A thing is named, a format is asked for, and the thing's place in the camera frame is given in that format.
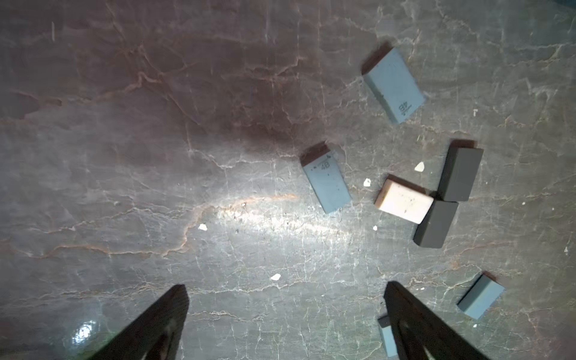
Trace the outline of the black eraser upper centre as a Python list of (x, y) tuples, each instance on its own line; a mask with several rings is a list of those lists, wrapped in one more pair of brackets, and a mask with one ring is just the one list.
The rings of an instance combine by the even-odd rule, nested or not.
[(437, 189), (446, 202), (468, 201), (480, 168), (484, 150), (471, 139), (454, 139), (448, 147), (445, 165)]

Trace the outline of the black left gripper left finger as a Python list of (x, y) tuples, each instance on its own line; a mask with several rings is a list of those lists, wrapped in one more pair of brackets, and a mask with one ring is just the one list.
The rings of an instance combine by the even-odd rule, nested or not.
[(188, 308), (186, 286), (172, 286), (91, 358), (174, 360)]

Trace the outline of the black eraser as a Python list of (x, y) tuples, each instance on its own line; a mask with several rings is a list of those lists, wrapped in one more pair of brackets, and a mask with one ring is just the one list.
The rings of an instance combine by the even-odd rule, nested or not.
[(442, 248), (457, 209), (457, 202), (433, 201), (424, 220), (417, 226), (413, 241), (422, 248)]
[(445, 165), (437, 189), (446, 202), (468, 201), (480, 168), (484, 150), (471, 139), (454, 139), (448, 147)]

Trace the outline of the blue eraser tilted top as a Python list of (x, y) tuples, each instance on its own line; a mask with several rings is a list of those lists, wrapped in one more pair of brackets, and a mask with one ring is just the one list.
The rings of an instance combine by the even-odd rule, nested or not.
[(364, 62), (361, 75), (388, 118), (395, 124), (408, 120), (425, 96), (410, 73), (401, 53), (388, 41)]

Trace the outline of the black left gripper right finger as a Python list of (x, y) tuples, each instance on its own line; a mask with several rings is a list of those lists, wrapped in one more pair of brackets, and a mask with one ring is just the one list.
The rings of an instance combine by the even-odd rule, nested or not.
[(399, 359), (488, 359), (399, 282), (384, 299)]

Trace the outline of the blue eraser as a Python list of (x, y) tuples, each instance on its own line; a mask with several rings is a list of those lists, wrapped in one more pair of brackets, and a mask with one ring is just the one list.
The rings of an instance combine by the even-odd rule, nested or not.
[(408, 120), (425, 96), (410, 73), (401, 53), (388, 41), (364, 62), (361, 75), (388, 118), (395, 124)]
[(388, 315), (381, 316), (378, 320), (379, 333), (382, 338), (382, 344), (385, 353), (389, 359), (398, 355), (394, 335), (392, 332), (391, 321)]
[(301, 156), (301, 165), (326, 214), (336, 212), (351, 201), (335, 153), (325, 142), (308, 148)]
[(479, 319), (504, 292), (505, 287), (488, 273), (483, 273), (457, 303), (457, 307), (468, 317)]

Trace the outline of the black eraser lower centre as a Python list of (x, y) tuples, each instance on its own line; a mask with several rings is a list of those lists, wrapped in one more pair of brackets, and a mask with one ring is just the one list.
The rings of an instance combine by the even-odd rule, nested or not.
[(417, 226), (413, 241), (422, 248), (442, 248), (457, 209), (457, 202), (433, 201), (424, 220)]

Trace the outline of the white eraser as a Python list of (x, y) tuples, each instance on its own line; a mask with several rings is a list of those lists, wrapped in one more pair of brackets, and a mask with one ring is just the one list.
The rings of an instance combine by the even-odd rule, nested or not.
[(420, 224), (434, 199), (402, 179), (389, 175), (374, 202), (381, 212)]

